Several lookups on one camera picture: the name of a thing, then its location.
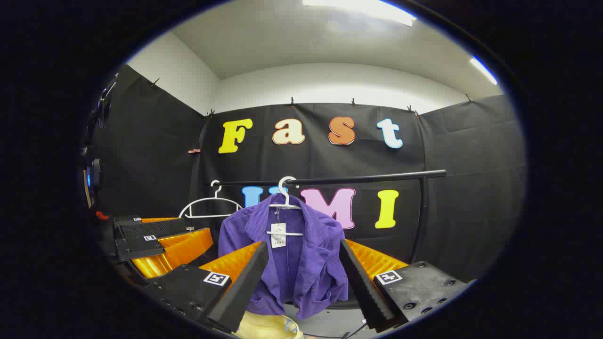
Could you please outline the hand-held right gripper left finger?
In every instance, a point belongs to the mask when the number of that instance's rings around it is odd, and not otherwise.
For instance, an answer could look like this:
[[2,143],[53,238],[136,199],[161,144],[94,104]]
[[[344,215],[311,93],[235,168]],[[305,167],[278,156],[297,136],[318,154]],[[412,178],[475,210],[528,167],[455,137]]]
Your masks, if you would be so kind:
[[202,266],[181,265],[150,278],[144,293],[190,324],[233,333],[268,261],[267,243],[255,242]]

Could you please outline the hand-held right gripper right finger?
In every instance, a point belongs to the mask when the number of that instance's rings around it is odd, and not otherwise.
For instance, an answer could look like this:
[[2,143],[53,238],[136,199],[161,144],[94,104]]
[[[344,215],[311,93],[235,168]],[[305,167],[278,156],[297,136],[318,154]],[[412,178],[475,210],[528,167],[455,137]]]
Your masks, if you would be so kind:
[[339,255],[360,310],[373,330],[414,322],[470,286],[428,262],[407,264],[351,240],[341,241]]

